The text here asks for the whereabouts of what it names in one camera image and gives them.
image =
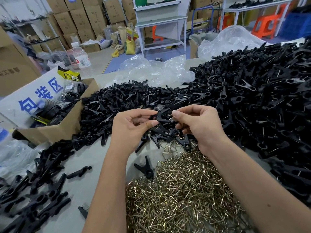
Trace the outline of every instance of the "blue floor mat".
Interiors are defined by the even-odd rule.
[[[184,47],[177,47],[173,49],[165,49],[165,48],[157,48],[152,50],[147,50],[145,53],[145,58],[149,61],[154,60],[156,58],[162,58],[165,60],[169,60],[179,55],[184,55]],[[134,55],[126,55],[122,54],[119,57],[113,58],[110,64],[108,65],[107,69],[105,70],[104,74],[108,74],[111,72],[115,72],[119,69],[121,63],[125,60],[132,58]],[[190,59],[190,46],[187,45],[186,47],[186,58]]]

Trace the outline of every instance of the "open cardboard box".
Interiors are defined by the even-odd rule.
[[[94,78],[88,78],[82,81],[88,85],[88,88],[82,94],[81,98],[90,97],[91,94],[99,90],[99,87]],[[60,124],[38,128],[18,129],[18,131],[35,145],[42,144],[46,141],[54,143],[62,139],[70,140],[73,134],[76,134],[80,131],[79,122],[83,108],[84,106],[80,100],[76,103],[76,105]]]

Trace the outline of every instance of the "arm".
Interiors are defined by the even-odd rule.
[[[177,129],[197,138],[260,232],[311,232],[311,211],[225,135],[215,108],[190,105],[172,115]]]
[[[111,142],[82,233],[126,233],[125,169],[157,111],[134,109],[114,117]]]

